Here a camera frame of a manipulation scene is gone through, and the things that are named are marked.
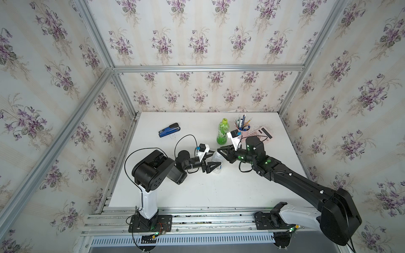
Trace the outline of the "green plastic bottle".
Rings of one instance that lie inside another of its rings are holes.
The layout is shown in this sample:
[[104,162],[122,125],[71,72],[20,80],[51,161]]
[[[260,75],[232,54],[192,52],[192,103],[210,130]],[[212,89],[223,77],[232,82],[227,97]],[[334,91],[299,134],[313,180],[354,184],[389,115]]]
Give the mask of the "green plastic bottle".
[[218,126],[217,143],[224,145],[227,142],[227,133],[229,132],[229,123],[223,124],[222,121]]

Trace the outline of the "clear plastic water bottle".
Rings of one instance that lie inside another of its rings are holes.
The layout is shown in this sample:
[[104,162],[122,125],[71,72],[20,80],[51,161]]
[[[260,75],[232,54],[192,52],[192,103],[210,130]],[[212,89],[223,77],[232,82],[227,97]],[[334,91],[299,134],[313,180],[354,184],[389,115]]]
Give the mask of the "clear plastic water bottle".
[[213,172],[216,174],[220,174],[222,171],[222,164],[223,164],[224,158],[219,158],[219,157],[215,157],[215,154],[212,156],[211,162],[217,162],[219,163],[219,166],[216,167]]

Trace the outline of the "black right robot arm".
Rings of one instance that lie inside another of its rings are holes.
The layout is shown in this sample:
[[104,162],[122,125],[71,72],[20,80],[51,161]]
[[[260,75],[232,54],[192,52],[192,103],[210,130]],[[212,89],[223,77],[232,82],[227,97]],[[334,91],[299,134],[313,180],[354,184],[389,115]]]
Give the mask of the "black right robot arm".
[[267,155],[259,137],[248,137],[245,143],[245,148],[227,145],[217,151],[229,163],[239,161],[250,164],[259,176],[286,187],[311,204],[307,208],[279,202],[269,213],[257,212],[255,221],[258,230],[286,229],[292,233],[296,226],[303,226],[322,232],[337,245],[348,244],[362,219],[346,190],[333,190],[297,174]]

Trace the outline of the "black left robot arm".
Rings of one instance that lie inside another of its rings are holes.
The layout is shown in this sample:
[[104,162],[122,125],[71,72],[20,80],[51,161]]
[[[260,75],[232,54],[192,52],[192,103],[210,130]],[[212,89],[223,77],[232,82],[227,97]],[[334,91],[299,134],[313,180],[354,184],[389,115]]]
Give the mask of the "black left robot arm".
[[221,166],[220,161],[207,161],[214,152],[208,147],[195,149],[195,156],[182,150],[176,159],[167,157],[162,151],[154,150],[138,162],[132,169],[131,175],[134,184],[141,190],[140,217],[147,222],[158,215],[156,189],[168,178],[176,184],[182,184],[189,171],[198,171],[209,174]]

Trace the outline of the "pink pen holder cup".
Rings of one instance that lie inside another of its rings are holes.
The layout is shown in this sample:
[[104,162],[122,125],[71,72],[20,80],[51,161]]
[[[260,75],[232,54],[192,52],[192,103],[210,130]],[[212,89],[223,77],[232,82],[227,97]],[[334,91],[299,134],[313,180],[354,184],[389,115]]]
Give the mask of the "pink pen holder cup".
[[244,128],[237,129],[237,130],[238,130],[238,132],[240,133],[240,136],[241,136],[242,138],[244,138],[244,137],[247,137],[247,136],[248,136],[248,134],[250,133],[250,129],[251,129],[251,126],[250,126],[250,125],[247,125],[247,126],[245,126]]

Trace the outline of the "pens in pink cup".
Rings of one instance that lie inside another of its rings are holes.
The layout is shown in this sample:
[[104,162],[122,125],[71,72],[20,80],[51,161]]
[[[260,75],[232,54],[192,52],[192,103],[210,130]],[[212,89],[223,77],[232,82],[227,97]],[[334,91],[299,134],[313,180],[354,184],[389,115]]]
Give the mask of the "pens in pink cup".
[[249,118],[246,114],[240,114],[238,119],[234,119],[234,124],[239,131],[247,131],[250,128],[250,122],[252,118]]

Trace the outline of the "pink calculator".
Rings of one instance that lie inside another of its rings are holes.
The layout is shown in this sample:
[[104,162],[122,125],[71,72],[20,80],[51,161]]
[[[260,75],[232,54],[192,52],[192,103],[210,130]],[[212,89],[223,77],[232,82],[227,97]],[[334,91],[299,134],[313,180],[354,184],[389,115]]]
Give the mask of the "pink calculator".
[[248,136],[258,137],[259,140],[264,144],[269,143],[273,139],[273,136],[270,134],[269,130],[264,126],[254,130]]

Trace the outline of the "blue black stapler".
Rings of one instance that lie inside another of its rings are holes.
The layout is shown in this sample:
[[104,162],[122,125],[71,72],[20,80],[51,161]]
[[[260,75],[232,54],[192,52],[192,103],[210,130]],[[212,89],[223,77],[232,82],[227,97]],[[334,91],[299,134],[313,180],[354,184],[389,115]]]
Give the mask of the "blue black stapler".
[[171,135],[175,132],[178,132],[181,130],[181,127],[179,126],[178,123],[173,123],[171,125],[169,125],[168,127],[162,129],[159,131],[158,135],[160,138]]

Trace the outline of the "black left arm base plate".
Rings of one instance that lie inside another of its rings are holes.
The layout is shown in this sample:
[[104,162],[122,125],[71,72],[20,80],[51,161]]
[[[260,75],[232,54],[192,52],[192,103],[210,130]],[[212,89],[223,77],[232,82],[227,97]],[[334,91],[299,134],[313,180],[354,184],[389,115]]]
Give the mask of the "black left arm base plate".
[[129,233],[170,232],[173,224],[172,215],[156,213],[151,219],[144,218],[136,213],[130,217]]

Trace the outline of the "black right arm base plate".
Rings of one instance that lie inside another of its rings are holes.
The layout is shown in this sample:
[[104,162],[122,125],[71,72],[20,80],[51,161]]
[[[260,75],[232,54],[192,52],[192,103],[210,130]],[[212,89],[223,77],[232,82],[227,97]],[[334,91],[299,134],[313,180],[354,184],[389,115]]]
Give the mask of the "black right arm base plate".
[[257,230],[286,229],[288,233],[295,232],[299,226],[287,224],[281,217],[281,208],[285,207],[287,202],[279,202],[269,213],[258,211],[254,214]]

